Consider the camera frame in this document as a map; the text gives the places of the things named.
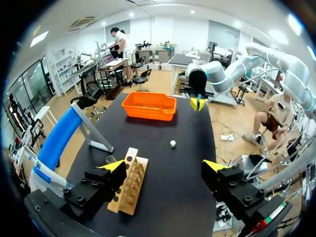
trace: person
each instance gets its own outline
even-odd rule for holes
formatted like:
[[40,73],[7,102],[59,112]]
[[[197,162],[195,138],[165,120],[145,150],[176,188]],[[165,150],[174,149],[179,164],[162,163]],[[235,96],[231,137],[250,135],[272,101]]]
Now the person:
[[119,28],[117,27],[113,27],[111,29],[111,36],[113,38],[115,38],[115,42],[109,46],[107,46],[107,48],[112,48],[115,45],[119,45],[119,49],[118,49],[118,54],[120,54],[121,52],[123,53],[123,58],[127,59],[127,63],[124,67],[125,69],[125,73],[126,73],[126,82],[123,84],[124,86],[132,86],[132,69],[131,69],[131,65],[136,63],[136,57],[135,57],[135,46],[133,45],[132,41],[130,40],[130,38],[122,33]]
[[280,148],[284,145],[282,140],[289,131],[293,119],[293,106],[291,98],[288,94],[273,95],[269,100],[269,112],[258,112],[255,116],[252,134],[243,135],[245,141],[256,144],[256,139],[259,134],[260,124],[262,123],[269,131],[272,132],[275,140],[266,148],[262,148],[262,152],[271,151],[275,148]]

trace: sneaker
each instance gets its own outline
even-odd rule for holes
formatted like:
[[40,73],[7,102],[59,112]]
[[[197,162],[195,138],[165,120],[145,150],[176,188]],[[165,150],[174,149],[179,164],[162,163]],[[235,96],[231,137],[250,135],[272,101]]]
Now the sneaker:
[[268,153],[267,148],[266,148],[265,146],[261,146],[261,147],[260,147],[260,153],[261,153],[261,156],[262,156],[262,157],[265,157],[266,154]]
[[250,142],[252,145],[256,145],[256,136],[253,134],[246,134],[242,136],[243,140]]
[[132,85],[133,85],[132,81],[123,83],[123,86],[132,86]]

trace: orange basket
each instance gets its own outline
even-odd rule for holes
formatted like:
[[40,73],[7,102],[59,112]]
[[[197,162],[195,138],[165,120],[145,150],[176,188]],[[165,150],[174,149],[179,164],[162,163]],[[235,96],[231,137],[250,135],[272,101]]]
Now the orange basket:
[[177,100],[162,93],[131,92],[122,106],[130,117],[171,121]]

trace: black tabletop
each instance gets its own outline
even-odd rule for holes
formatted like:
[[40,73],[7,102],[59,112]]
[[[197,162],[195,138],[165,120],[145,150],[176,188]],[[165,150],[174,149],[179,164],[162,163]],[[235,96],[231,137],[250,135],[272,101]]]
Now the black tabletop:
[[[212,236],[216,202],[201,178],[202,160],[216,157],[208,107],[198,113],[187,99],[179,98],[172,121],[130,118],[121,106],[126,96],[113,101],[96,128],[114,146],[116,160],[123,159],[129,147],[149,159],[136,211],[134,216],[113,213],[105,203],[85,226],[107,237]],[[87,167],[106,164],[107,155],[84,142],[68,181],[79,182]]]
[[188,57],[185,54],[177,53],[170,59],[170,61],[168,63],[187,66],[190,63],[192,63],[192,59],[195,59],[195,58],[194,57]]

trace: laptop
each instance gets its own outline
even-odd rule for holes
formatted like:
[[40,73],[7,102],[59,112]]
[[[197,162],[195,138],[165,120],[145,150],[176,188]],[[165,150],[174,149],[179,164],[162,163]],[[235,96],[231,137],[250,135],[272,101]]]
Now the laptop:
[[111,53],[103,55],[102,60],[107,67],[116,66],[121,62],[121,60],[114,60]]

